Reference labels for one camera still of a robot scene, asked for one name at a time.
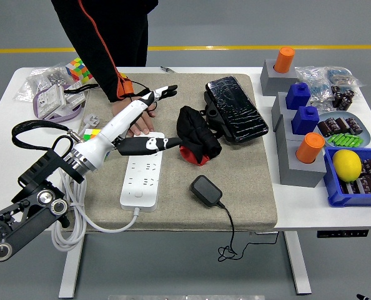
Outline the person's right hand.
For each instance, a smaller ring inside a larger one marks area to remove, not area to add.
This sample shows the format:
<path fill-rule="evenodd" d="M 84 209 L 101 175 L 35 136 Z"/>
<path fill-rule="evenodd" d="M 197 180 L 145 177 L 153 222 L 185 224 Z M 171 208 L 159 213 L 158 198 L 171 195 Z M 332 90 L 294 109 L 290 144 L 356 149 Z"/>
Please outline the person's right hand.
<path fill-rule="evenodd" d="M 124 108 L 130 105 L 131 102 L 134 102 L 134 99 L 125 98 L 120 101 L 111 103 L 112 113 L 115 116 L 120 113 Z M 152 123 L 152 118 L 156 116 L 156 104 L 150 105 L 146 111 L 141 114 L 141 117 L 129 128 L 127 136 L 139 136 L 141 133 L 149 134 L 152 131 L 155 131 L 154 125 Z"/>

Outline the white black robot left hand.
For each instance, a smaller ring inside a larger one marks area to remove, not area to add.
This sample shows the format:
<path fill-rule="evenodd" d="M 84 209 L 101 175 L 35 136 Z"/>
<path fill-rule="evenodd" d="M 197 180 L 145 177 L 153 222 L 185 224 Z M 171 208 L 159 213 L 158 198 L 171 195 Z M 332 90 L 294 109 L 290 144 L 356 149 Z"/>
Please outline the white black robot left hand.
<path fill-rule="evenodd" d="M 131 102 L 123 111 L 111 119 L 96 137 L 76 144 L 67 160 L 80 175 L 101 168 L 105 156 L 118 150 L 123 156 L 142 156 L 155 154 L 180 145 L 178 137 L 126 137 L 128 129 L 152 104 L 177 94 L 177 86 L 164 86 Z"/>

